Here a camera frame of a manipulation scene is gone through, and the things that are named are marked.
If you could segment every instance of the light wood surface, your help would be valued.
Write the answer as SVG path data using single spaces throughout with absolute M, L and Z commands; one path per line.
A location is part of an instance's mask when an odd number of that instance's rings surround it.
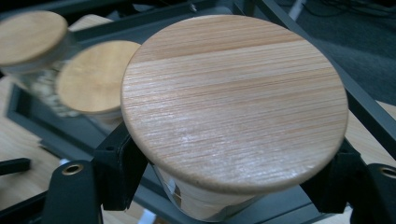
M 38 58 L 53 49 L 66 33 L 66 20 L 48 11 L 26 12 L 1 21 L 0 66 Z
M 390 115 L 396 118 L 395 106 L 384 103 L 380 104 L 387 109 Z M 346 139 L 359 151 L 361 157 L 367 164 L 383 163 L 396 167 L 396 160 L 388 154 L 351 112 L 349 112 Z
M 119 40 L 84 49 L 59 75 L 57 92 L 61 101 L 85 114 L 120 109 L 122 77 L 139 47 L 134 42 Z
M 11 93 L 9 77 L 0 79 L 0 161 L 17 158 L 32 160 L 31 170 L 0 176 L 0 210 L 33 197 L 48 188 L 59 160 L 38 147 L 37 136 L 5 118 Z
M 302 183 L 338 149 L 347 99 L 331 64 L 267 21 L 209 16 L 173 24 L 132 58 L 127 127 L 169 175 L 202 189 L 263 194 Z
M 87 29 L 96 25 L 102 25 L 112 22 L 112 20 L 109 20 L 108 18 L 96 16 L 96 15 L 86 15 L 81 17 L 77 22 L 71 24 L 69 26 L 70 31 L 78 31 L 78 30 L 83 30 Z

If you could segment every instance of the jar lid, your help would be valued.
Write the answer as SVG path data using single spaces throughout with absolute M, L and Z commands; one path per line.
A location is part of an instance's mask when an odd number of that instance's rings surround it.
M 1 21 L 0 66 L 39 58 L 53 49 L 66 32 L 66 20 L 49 11 L 26 12 Z
M 109 41 L 80 52 L 59 74 L 61 101 L 86 114 L 120 109 L 122 77 L 139 47 L 130 41 Z
M 268 21 L 205 16 L 147 40 L 122 83 L 142 152 L 202 189 L 265 194 L 301 184 L 340 147 L 347 98 L 329 61 Z

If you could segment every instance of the glass jar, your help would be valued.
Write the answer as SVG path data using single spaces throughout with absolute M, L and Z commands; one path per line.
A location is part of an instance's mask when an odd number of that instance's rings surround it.
M 84 49 L 59 75 L 57 93 L 61 102 L 86 116 L 105 134 L 111 133 L 122 122 L 122 77 L 139 47 L 119 40 Z
M 22 13 L 0 23 L 0 36 L 1 71 L 59 117 L 77 116 L 55 91 L 58 73 L 79 51 L 66 20 L 49 11 Z
M 189 217 L 205 221 L 226 220 L 263 195 L 233 195 L 201 189 L 181 181 L 152 165 L 170 201 Z

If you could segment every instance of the black plastic bracket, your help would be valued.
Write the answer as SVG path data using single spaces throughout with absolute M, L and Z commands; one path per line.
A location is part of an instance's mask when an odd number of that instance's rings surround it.
M 92 162 L 104 209 L 123 211 L 129 208 L 148 161 L 124 123 L 95 150 Z
M 52 174 L 41 223 L 103 223 L 97 195 L 89 161 L 64 164 Z
M 347 140 L 332 161 L 301 187 L 322 213 L 353 207 L 352 224 L 396 223 L 396 169 L 366 165 Z

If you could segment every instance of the bolt hole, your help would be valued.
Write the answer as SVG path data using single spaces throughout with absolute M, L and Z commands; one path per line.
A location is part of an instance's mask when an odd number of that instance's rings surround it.
M 75 175 L 76 173 L 82 171 L 83 168 L 84 168 L 84 166 L 81 164 L 72 164 L 72 165 L 69 165 L 66 168 L 64 168 L 62 170 L 62 174 L 63 175 Z
M 381 168 L 379 168 L 379 170 L 381 171 L 381 173 L 383 175 L 393 178 L 393 179 L 396 179 L 396 171 L 395 170 L 389 169 L 387 167 L 381 167 Z

